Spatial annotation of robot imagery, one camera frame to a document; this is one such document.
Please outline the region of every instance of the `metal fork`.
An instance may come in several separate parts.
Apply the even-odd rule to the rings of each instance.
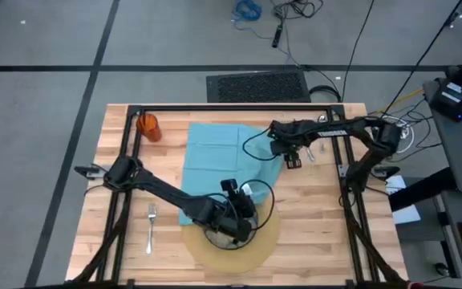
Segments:
[[[146,254],[151,254],[152,252],[152,226],[154,224],[154,221],[156,220],[156,205],[155,204],[149,204],[149,237],[148,237],[148,247],[145,249]]]

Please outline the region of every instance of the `wooden table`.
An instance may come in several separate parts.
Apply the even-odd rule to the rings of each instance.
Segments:
[[[344,108],[347,118],[363,116],[367,112],[364,104],[344,104]],[[117,158],[127,109],[126,104],[107,106],[94,159],[96,164],[111,165]],[[271,120],[316,120],[322,114],[317,111],[151,113],[160,122],[163,138],[160,142],[150,143],[143,137],[139,158],[147,169],[176,187],[181,184],[190,122],[248,124],[264,128]],[[134,130],[133,125],[129,152]],[[360,141],[351,140],[355,158],[359,159],[367,149]],[[320,152],[321,143],[326,148],[324,153]],[[344,156],[341,141],[340,147]],[[135,279],[137,284],[341,285],[345,279],[354,279],[343,208],[338,204],[340,190],[330,139],[315,141],[311,150],[316,158],[315,163],[308,161],[306,152],[302,150],[302,168],[283,168],[274,187],[276,207],[282,222],[274,253],[261,267],[240,275],[211,272],[194,261],[181,237],[178,209],[150,193],[135,190],[120,283],[125,283],[126,279]],[[99,184],[101,181],[91,181],[88,186]],[[384,189],[383,184],[376,180],[370,180],[369,186]],[[66,279],[74,278],[99,248],[110,195],[109,190],[98,188],[85,197]],[[363,196],[373,243],[386,261],[406,279],[407,273],[387,197],[370,190]],[[146,255],[149,227],[147,213],[151,201],[158,205],[159,217],[155,223],[154,252]],[[359,248],[365,278],[368,279],[367,258],[360,242]],[[109,254],[106,279],[110,276],[113,251]]]

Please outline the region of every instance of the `blue cloth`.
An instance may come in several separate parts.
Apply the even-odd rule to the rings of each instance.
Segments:
[[[222,180],[236,179],[241,185],[254,178],[274,186],[281,171],[282,158],[258,161],[241,148],[247,139],[259,132],[261,130],[243,124],[190,124],[181,189],[193,196],[222,193]],[[246,149],[256,157],[271,157],[271,140],[263,134],[249,141]],[[261,204],[270,193],[265,185],[257,182],[249,183],[249,187],[255,204]],[[180,225],[189,224],[192,220],[180,211]]]

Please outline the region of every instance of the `tan placemat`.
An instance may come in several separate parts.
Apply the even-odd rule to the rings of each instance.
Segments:
[[[268,197],[256,208],[259,224],[265,221],[271,204],[272,197]],[[260,266],[272,254],[278,243],[280,223],[279,213],[274,207],[266,225],[257,231],[249,244],[237,250],[217,248],[208,241],[199,226],[182,226],[181,230],[188,251],[202,266],[220,273],[238,274]]]

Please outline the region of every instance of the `orange plastic cup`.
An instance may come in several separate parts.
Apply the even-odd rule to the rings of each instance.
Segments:
[[[136,121],[136,128],[151,142],[157,142],[161,139],[161,130],[158,125],[158,119],[150,113],[139,116]]]

